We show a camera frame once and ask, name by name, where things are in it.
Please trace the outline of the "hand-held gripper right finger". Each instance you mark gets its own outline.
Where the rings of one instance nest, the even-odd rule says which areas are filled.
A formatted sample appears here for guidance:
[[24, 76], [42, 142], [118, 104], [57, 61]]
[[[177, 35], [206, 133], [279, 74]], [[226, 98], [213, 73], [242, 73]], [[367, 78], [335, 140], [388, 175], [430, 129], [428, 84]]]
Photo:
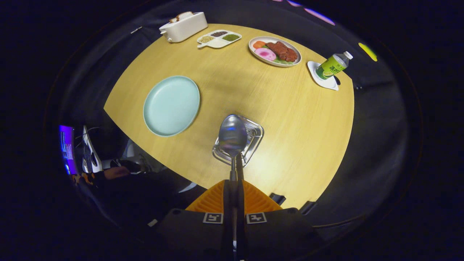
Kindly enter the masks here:
[[237, 183], [239, 260], [303, 260], [323, 245], [320, 235], [298, 209], [283, 209], [250, 182]]

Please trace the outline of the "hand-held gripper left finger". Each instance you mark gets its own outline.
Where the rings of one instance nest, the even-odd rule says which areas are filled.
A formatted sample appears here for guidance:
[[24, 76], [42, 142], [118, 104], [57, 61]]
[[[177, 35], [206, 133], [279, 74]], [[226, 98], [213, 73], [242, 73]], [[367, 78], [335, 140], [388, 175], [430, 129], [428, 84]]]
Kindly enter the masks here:
[[232, 261], [231, 182], [204, 192], [190, 209], [172, 209], [156, 226], [158, 261]]

